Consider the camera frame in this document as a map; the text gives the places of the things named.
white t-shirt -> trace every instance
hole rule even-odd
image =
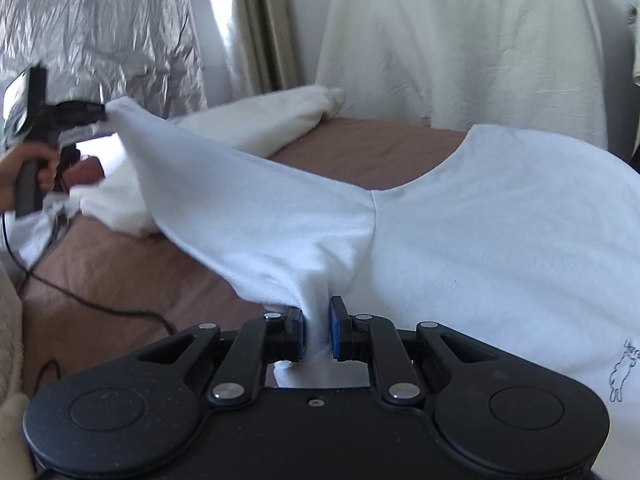
[[[640,470],[640,176],[557,134],[474,126],[417,180],[368,191],[108,106],[162,231],[244,299],[298,306],[305,359],[282,386],[361,386],[331,359],[328,301],[415,329],[435,320],[551,368],[606,403],[595,471]]]

screw hole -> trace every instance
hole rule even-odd
[[[321,408],[326,404],[326,399],[324,397],[309,397],[306,403],[312,408]]]

cartoon print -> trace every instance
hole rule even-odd
[[[622,359],[613,367],[609,376],[609,386],[611,386],[611,402],[622,402],[622,386],[631,373],[631,368],[636,366],[640,360],[640,348],[633,346],[628,340],[625,341],[625,353]]]

t-shirt sleeve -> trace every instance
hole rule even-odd
[[[155,222],[245,300],[327,309],[369,249],[371,193],[219,146],[131,102],[117,130]]]

circular pad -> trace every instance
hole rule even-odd
[[[79,396],[69,407],[71,420],[84,430],[114,431],[136,422],[145,402],[136,392],[104,388]]]
[[[564,415],[562,402],[537,388],[507,388],[491,398],[490,406],[495,418],[518,430],[544,430]]]

